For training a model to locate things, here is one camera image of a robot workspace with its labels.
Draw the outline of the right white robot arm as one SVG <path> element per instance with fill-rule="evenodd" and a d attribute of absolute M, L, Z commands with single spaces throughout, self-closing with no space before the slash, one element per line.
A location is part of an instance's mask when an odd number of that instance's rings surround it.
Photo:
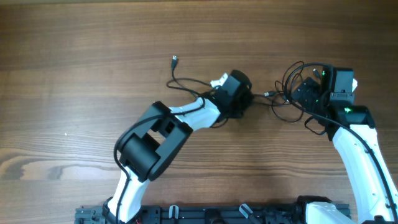
<path fill-rule="evenodd" d="M 316 69 L 295 86 L 307 66 Z M 366 106 L 354 104 L 354 71 L 326 63 L 303 64 L 285 79 L 282 91 L 297 109 L 324 127 L 349 177 L 359 223 L 397 223 L 397 189 L 381 154 L 376 125 Z"/>

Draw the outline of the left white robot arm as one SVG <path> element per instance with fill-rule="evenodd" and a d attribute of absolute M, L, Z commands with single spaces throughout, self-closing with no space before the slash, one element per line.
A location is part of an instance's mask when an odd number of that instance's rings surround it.
<path fill-rule="evenodd" d="M 121 170 L 114 196 L 105 201 L 109 223 L 133 223 L 150 182 L 163 174 L 191 134 L 228 119 L 239 119 L 251 105 L 252 83 L 239 70 L 210 83 L 190 104 L 168 107 L 156 101 L 116 141 L 113 157 Z"/>

